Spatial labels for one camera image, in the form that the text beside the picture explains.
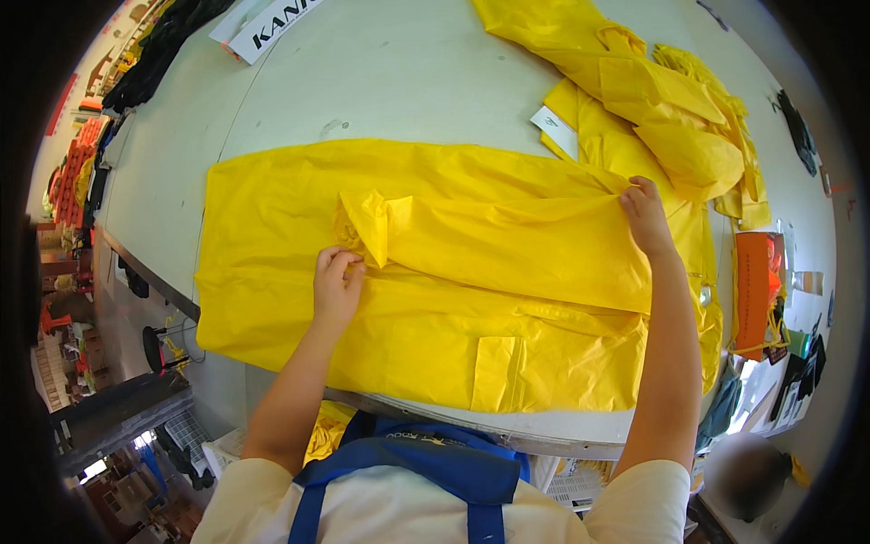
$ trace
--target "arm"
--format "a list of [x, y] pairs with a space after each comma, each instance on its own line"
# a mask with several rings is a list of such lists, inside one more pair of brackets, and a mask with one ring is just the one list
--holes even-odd
[[692, 471], [701, 402], [698, 330], [686, 269], [673, 245], [655, 183], [631, 178], [619, 202], [650, 261], [652, 310], [638, 405], [613, 478], [644, 461], [674, 460]]
[[[291, 474], [302, 469], [332, 352], [357, 311], [365, 276], [362, 260], [338, 245], [319, 253], [314, 272], [314, 320], [254, 412], [242, 459], [271, 460]], [[349, 265], [352, 272], [346, 272]]]

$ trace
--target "paper tag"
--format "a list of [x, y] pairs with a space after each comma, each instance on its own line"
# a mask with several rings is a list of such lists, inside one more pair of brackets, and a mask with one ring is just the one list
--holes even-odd
[[[248, 64], [254, 64], [282, 34], [323, 2], [324, 0], [275, 0], [230, 41], [230, 49]], [[234, 13], [235, 11], [227, 17], [233, 17]]]
[[580, 154], [578, 150], [577, 132], [565, 124], [558, 115], [546, 106], [541, 106], [538, 113], [532, 116], [532, 122], [535, 123], [540, 130], [544, 131], [547, 136], [552, 138], [553, 142], [564, 151], [568, 157], [579, 162]]

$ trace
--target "raincoat pocket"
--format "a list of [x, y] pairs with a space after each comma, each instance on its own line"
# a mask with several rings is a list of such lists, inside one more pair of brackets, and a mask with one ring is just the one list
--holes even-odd
[[519, 337], [489, 336], [478, 340], [474, 360], [473, 412], [518, 412], [514, 406], [522, 397], [518, 379], [525, 366], [525, 340]]

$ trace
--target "orange clip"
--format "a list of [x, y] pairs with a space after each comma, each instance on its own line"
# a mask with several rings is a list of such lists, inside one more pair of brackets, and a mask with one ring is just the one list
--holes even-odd
[[230, 48], [227, 47], [227, 44], [228, 44], [228, 43], [229, 43], [229, 42], [221, 42], [221, 43], [220, 43], [220, 48], [221, 48], [222, 50], [226, 51], [227, 55], [229, 55], [230, 57], [233, 57], [233, 58], [235, 58], [236, 60], [242, 60], [242, 58], [241, 58], [239, 55], [237, 55], [236, 53], [234, 53], [234, 52], [232, 51], [232, 49], [230, 49]]

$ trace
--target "orange box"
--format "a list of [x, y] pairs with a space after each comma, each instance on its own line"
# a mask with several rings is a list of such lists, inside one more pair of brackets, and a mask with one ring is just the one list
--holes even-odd
[[[742, 232], [737, 235], [737, 318], [738, 333], [735, 338], [737, 351], [759, 346], [765, 341], [768, 305], [768, 258], [767, 240], [773, 240], [777, 254], [785, 253], [782, 234], [776, 232]], [[786, 284], [786, 268], [780, 266], [780, 282]], [[742, 353], [753, 360], [764, 359], [762, 349]]]

